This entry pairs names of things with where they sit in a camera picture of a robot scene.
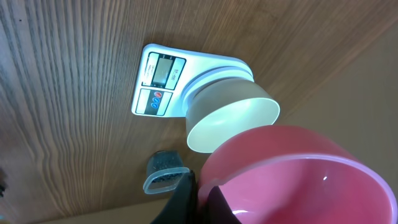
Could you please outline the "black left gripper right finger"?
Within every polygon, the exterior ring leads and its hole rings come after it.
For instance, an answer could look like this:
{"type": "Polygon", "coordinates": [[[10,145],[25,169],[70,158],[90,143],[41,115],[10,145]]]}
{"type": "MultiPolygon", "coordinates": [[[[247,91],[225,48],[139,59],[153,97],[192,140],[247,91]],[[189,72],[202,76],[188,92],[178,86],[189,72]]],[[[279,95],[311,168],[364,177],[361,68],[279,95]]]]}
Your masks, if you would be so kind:
{"type": "Polygon", "coordinates": [[[207,220],[210,224],[241,224],[218,186],[213,187],[208,196],[207,220]]]}

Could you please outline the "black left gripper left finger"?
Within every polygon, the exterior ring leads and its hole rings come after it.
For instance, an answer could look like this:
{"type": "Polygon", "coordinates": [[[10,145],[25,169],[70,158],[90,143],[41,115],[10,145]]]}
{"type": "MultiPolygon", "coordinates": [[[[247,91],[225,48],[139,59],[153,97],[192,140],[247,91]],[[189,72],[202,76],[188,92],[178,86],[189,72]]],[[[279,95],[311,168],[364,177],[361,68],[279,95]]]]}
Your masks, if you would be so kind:
{"type": "Polygon", "coordinates": [[[151,224],[196,223],[197,182],[190,171],[182,176],[173,195],[151,224]]]}

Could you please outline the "pink scoop blue handle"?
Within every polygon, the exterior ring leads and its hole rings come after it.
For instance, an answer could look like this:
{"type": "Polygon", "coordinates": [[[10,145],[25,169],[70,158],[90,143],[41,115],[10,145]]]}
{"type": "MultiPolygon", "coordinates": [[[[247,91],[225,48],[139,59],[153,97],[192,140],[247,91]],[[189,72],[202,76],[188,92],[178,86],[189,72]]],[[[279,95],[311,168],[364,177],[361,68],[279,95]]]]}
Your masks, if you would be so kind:
{"type": "Polygon", "coordinates": [[[332,140],[262,126],[223,143],[201,169],[198,203],[218,187],[242,223],[395,223],[386,181],[332,140]]]}

